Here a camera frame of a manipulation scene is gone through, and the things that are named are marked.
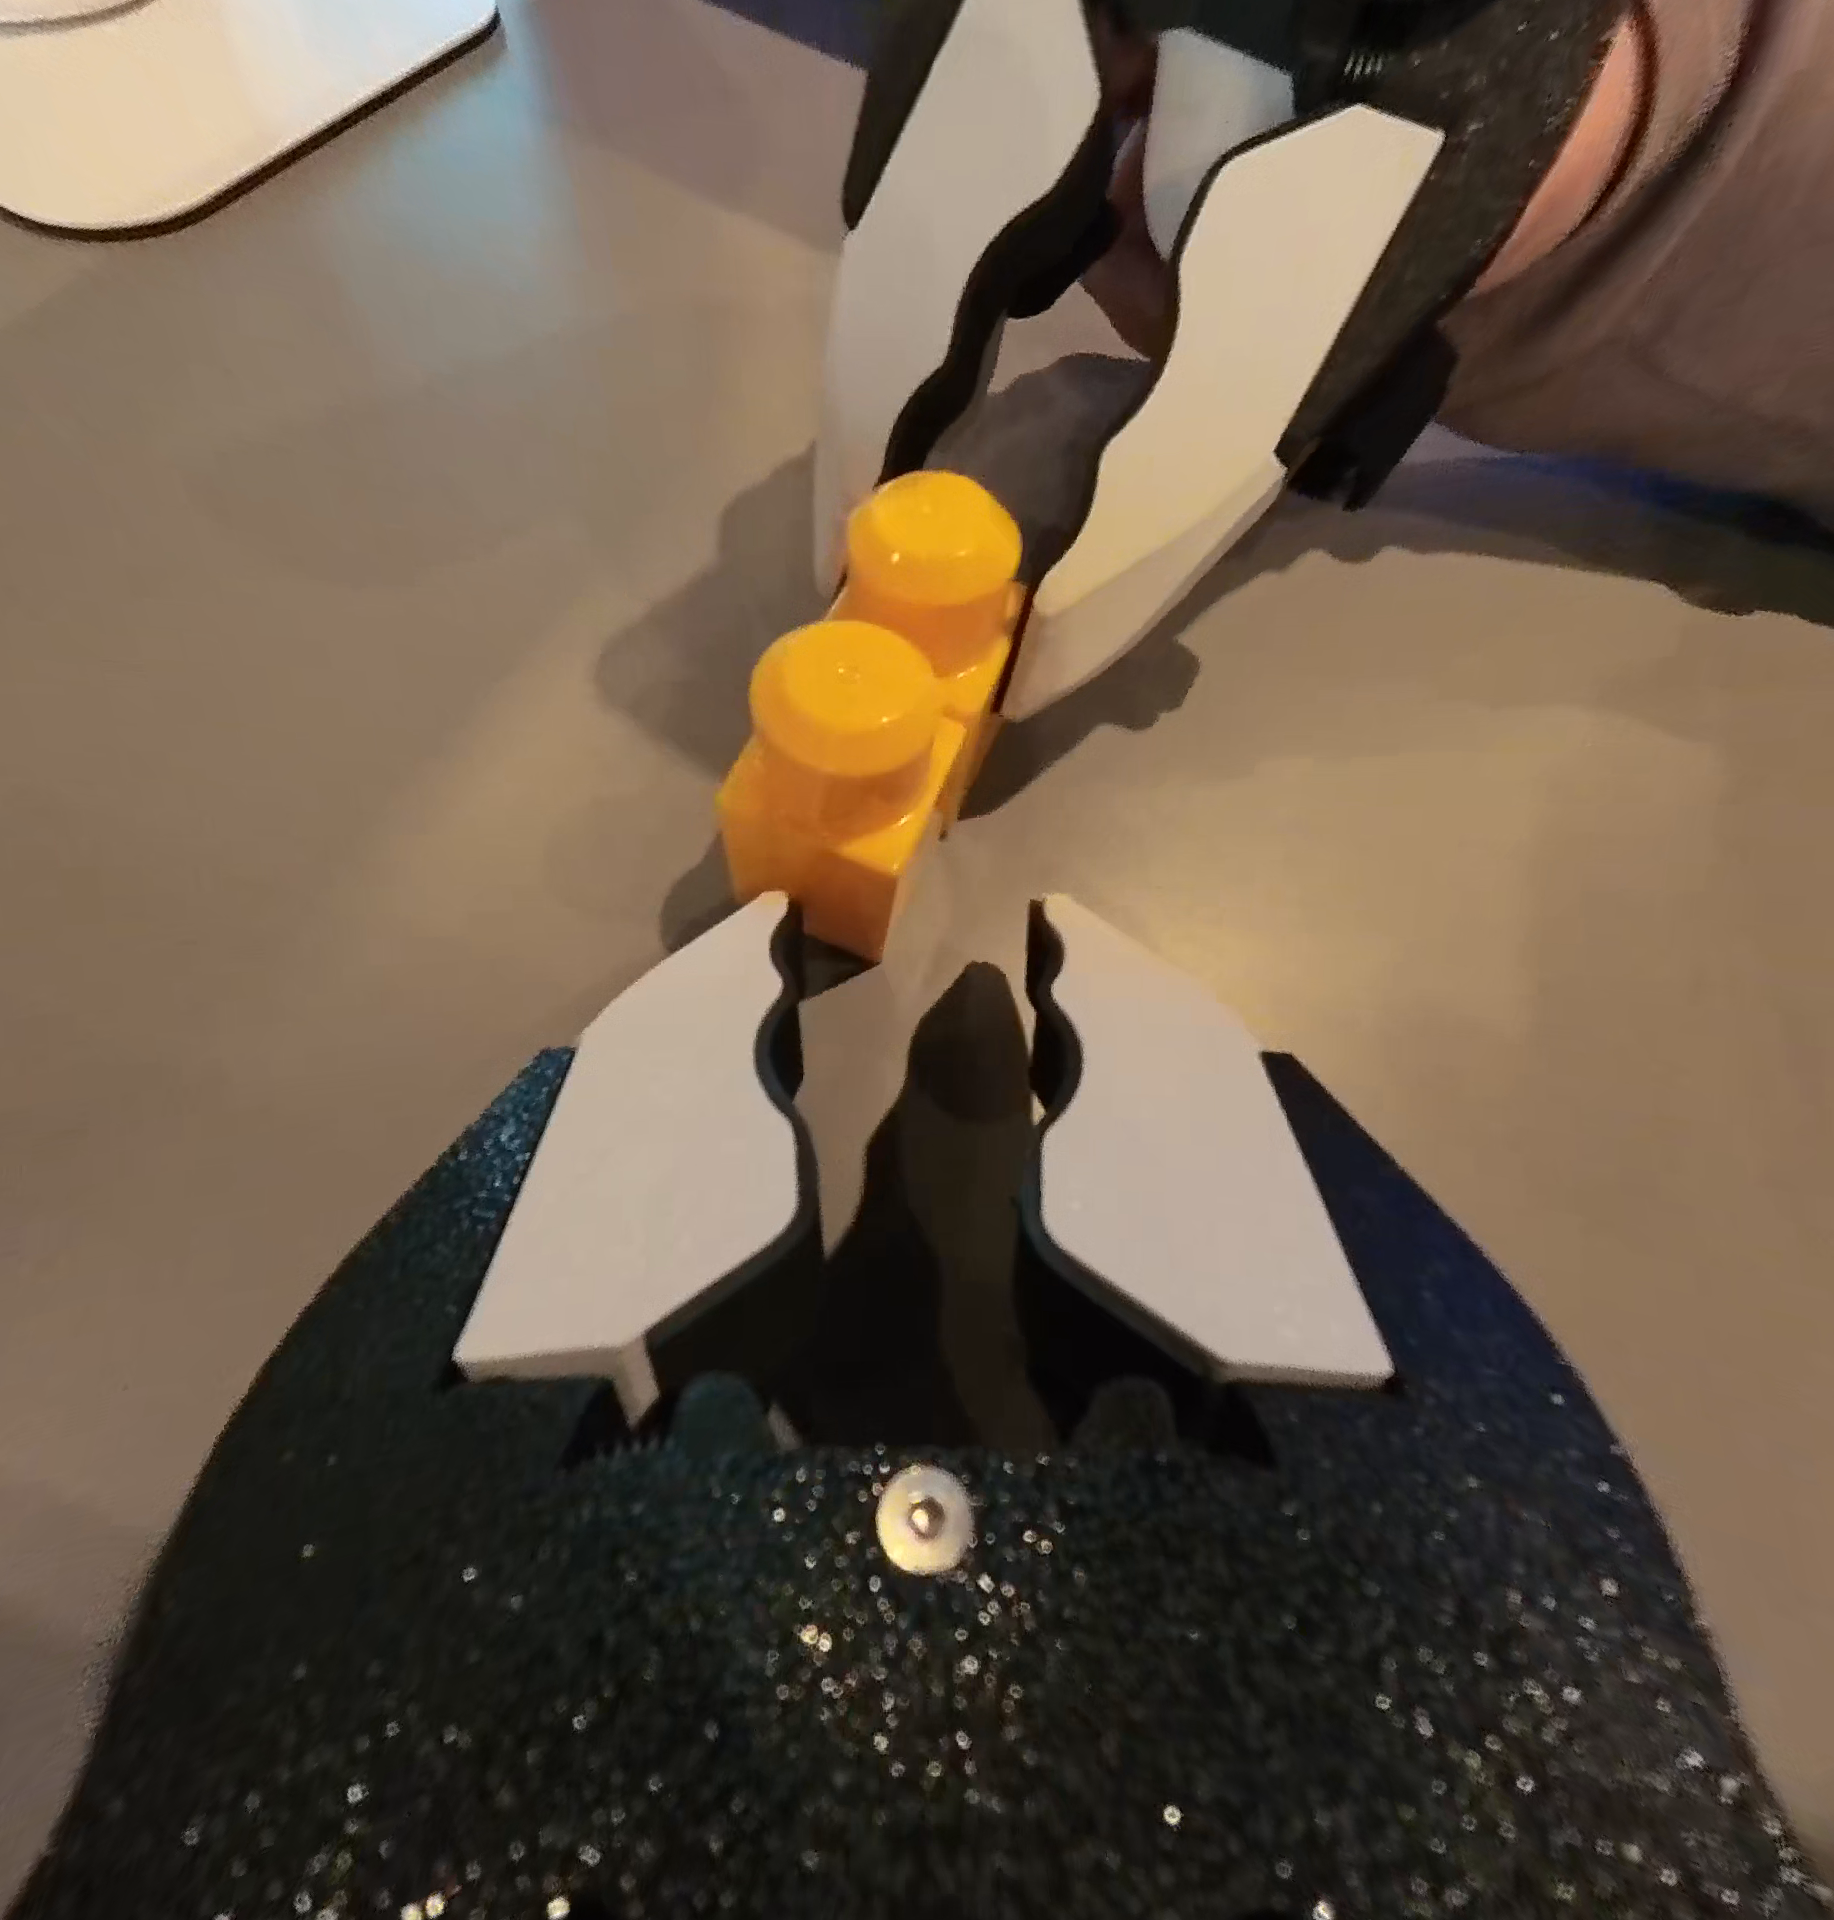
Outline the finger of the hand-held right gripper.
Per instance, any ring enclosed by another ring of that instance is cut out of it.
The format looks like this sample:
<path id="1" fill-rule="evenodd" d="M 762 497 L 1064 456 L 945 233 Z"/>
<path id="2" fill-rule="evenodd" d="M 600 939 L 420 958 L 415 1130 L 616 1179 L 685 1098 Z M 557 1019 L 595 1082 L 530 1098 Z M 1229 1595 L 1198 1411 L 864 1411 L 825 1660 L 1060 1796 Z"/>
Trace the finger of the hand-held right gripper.
<path id="1" fill-rule="evenodd" d="M 986 393 L 1006 321 L 1040 313 L 1097 238 L 1111 130 L 1079 3 L 891 4 L 841 181 L 812 572 Z"/>
<path id="2" fill-rule="evenodd" d="M 1169 349 L 1034 591 L 1016 720 L 1121 661 L 1286 490 L 1278 446 L 1441 148 L 1374 105 L 1294 118 L 1286 68 L 1159 36 L 1141 204 L 1174 284 Z"/>

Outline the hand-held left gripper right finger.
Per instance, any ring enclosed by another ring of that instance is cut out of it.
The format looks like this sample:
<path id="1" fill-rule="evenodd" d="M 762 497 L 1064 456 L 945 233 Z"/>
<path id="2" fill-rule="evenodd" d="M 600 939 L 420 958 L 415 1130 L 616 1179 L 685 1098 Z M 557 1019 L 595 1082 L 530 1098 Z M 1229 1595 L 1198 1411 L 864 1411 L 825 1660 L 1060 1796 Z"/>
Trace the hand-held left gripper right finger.
<path id="1" fill-rule="evenodd" d="M 1052 1273 L 1212 1384 L 1382 1391 L 1395 1363 L 1249 1026 L 1072 896 L 1030 906 Z"/>

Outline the white table mat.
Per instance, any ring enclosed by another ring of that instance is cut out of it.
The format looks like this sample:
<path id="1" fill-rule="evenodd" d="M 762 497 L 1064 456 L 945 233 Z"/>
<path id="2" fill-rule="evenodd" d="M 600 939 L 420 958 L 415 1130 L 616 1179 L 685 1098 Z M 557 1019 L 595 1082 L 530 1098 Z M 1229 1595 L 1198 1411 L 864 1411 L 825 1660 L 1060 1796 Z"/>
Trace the white table mat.
<path id="1" fill-rule="evenodd" d="M 0 214 L 175 228 L 495 30 L 495 3 L 0 3 Z"/>

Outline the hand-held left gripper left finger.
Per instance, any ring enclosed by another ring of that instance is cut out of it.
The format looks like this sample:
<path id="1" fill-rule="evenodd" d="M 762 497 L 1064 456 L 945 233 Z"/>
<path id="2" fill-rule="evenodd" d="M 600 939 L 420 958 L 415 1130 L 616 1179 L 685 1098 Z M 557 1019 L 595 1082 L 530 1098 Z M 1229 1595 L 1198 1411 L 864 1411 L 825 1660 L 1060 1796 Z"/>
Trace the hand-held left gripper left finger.
<path id="1" fill-rule="evenodd" d="M 583 1028 L 454 1343 L 465 1381 L 602 1381 L 632 1427 L 703 1375 L 779 1395 L 825 1260 L 801 961 L 798 911 L 765 894 Z"/>

